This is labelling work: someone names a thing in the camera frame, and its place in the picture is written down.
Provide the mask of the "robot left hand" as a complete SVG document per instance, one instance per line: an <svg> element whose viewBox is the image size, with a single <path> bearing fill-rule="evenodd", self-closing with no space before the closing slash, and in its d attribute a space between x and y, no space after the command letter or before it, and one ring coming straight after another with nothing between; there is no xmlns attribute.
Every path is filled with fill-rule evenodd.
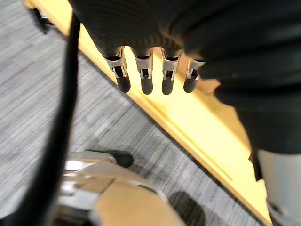
<svg viewBox="0 0 301 226"><path fill-rule="evenodd" d="M182 49L234 107L273 225L301 223L301 3L298 0L72 0L103 56L121 46Z"/></svg>

